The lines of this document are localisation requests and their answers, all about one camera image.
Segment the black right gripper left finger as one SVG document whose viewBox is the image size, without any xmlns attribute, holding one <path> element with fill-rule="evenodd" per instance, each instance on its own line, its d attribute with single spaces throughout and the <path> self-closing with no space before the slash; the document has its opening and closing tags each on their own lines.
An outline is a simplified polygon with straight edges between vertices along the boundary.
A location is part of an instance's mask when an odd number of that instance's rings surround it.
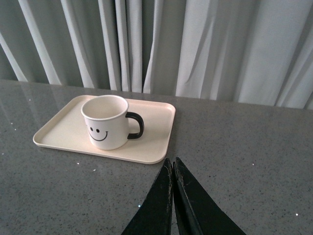
<svg viewBox="0 0 313 235">
<path fill-rule="evenodd" d="M 166 158 L 143 204 L 123 235 L 169 235 L 172 225 L 173 168 Z"/>
</svg>

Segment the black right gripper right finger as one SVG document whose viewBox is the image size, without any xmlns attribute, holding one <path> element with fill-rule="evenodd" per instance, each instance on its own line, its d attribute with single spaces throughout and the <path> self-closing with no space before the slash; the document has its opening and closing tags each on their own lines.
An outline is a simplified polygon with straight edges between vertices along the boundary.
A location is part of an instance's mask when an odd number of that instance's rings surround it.
<svg viewBox="0 0 313 235">
<path fill-rule="evenodd" d="M 173 163 L 174 204 L 180 235 L 244 235 L 180 158 Z"/>
</svg>

